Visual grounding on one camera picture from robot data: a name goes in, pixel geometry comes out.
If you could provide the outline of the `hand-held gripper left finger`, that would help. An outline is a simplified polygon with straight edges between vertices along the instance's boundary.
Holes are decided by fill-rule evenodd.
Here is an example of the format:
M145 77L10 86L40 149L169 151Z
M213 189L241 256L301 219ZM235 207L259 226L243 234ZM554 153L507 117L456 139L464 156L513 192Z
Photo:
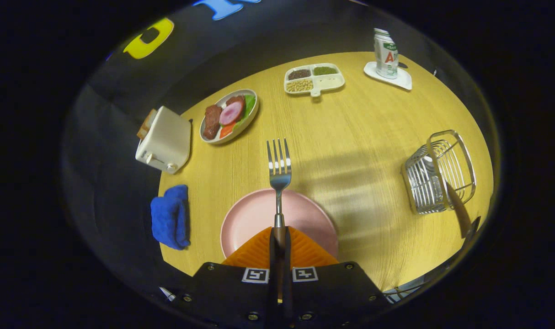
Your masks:
M221 263L206 262L181 290L181 309L213 328L269 328L278 306L279 246L266 228Z

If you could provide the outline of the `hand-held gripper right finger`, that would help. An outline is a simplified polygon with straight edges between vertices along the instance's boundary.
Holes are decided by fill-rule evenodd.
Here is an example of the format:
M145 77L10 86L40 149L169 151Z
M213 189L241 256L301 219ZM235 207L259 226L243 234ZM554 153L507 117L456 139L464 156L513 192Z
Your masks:
M295 328L361 328L392 307L353 261L338 262L289 228L284 236L284 319Z

